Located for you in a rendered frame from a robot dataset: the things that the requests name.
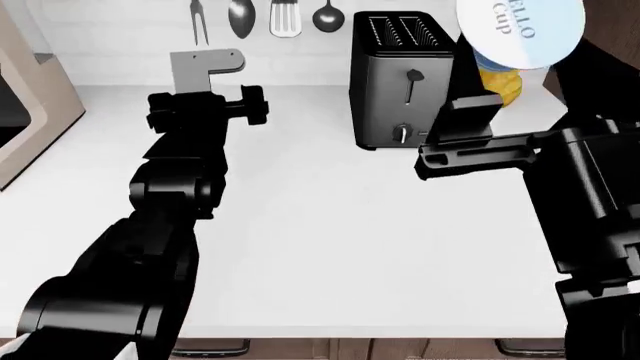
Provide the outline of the brown base cabinet front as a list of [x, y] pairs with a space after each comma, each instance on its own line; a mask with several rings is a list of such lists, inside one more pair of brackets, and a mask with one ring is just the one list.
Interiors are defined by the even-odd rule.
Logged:
[[[564, 350], [561, 338], [498, 338], [509, 347]], [[181, 338], [175, 349], [233, 349], [239, 338]], [[518, 359], [498, 352], [493, 338], [253, 338], [249, 353], [225, 359], [170, 360], [565, 360]]]

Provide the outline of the beige microwave oven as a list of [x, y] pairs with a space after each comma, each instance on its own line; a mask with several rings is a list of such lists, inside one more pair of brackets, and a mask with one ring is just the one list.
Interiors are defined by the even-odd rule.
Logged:
[[28, 0], [0, 0], [0, 191], [84, 113]]

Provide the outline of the metal carving fork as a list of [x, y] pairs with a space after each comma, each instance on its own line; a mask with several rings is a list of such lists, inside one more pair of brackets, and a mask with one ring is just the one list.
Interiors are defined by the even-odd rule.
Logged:
[[194, 43], [196, 46], [201, 44], [209, 44], [209, 35], [205, 17], [204, 7], [201, 0], [190, 0], [189, 11], [191, 16]]

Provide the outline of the metal serving spoon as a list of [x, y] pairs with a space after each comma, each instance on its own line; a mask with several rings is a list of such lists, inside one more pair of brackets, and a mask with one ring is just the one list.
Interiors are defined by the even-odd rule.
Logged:
[[247, 38], [256, 21], [256, 9], [252, 0], [230, 0], [228, 20], [238, 38]]

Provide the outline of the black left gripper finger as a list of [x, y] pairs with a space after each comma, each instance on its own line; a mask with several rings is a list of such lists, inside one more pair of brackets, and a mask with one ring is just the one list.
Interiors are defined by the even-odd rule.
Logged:
[[264, 125], [269, 114], [269, 104], [261, 86], [240, 86], [242, 99], [225, 105], [228, 119], [245, 117], [249, 125]]

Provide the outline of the dark grey two-slot toaster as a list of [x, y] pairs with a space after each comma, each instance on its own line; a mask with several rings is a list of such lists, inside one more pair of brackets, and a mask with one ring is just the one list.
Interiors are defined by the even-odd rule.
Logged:
[[455, 46], [422, 11], [354, 14], [349, 101], [357, 146], [420, 146], [447, 98]]

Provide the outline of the dark brown wall cabinet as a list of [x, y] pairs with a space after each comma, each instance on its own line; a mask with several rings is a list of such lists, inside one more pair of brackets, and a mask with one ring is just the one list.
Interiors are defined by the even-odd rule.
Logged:
[[[640, 0], [584, 0], [584, 7], [582, 38], [640, 69]], [[561, 101], [557, 79], [550, 70], [543, 86]]]

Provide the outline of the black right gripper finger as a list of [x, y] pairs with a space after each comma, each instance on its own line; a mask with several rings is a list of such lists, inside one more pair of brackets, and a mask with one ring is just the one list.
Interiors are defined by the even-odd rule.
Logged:
[[428, 143], [491, 137], [490, 122], [503, 105], [485, 89], [473, 47], [463, 34], [456, 41], [446, 101], [428, 134]]
[[587, 119], [640, 122], [640, 69], [582, 38], [550, 68], [568, 113]]

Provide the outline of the white slotted spatula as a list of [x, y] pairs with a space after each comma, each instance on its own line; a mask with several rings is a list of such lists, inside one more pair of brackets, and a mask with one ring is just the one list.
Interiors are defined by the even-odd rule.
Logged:
[[298, 0], [270, 0], [269, 31], [277, 38], [295, 38], [302, 33]]

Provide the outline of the dark metal ladle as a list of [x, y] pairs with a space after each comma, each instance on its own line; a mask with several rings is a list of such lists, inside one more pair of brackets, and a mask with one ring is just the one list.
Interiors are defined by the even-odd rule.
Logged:
[[326, 0], [325, 5], [314, 11], [312, 15], [312, 23], [321, 32], [333, 33], [337, 32], [344, 25], [345, 14], [338, 8], [335, 8], [331, 0]]

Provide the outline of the jello cup with white lid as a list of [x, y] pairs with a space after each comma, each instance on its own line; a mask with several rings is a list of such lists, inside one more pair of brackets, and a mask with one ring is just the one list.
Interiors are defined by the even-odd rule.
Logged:
[[456, 0], [461, 35], [471, 46], [482, 84], [511, 104], [521, 71], [565, 59], [584, 35], [583, 0]]

